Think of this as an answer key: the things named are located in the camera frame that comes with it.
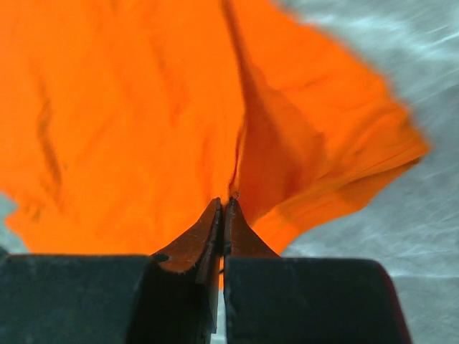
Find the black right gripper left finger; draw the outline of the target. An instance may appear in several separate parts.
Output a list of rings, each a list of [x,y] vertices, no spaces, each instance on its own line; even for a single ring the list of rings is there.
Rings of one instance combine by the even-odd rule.
[[[221,202],[152,255],[1,257],[3,343],[208,343]]]

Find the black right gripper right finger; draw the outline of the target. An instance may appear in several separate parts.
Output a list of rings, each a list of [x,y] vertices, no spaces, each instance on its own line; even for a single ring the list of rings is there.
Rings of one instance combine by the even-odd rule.
[[[410,343],[394,283],[370,259],[282,258],[226,208],[228,343]]]

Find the orange t-shirt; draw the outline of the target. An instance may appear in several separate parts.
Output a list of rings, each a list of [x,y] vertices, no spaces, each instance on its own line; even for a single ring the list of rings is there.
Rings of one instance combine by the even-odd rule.
[[[1,3],[1,192],[32,252],[148,254],[232,194],[281,252],[427,151],[383,77],[274,1]]]

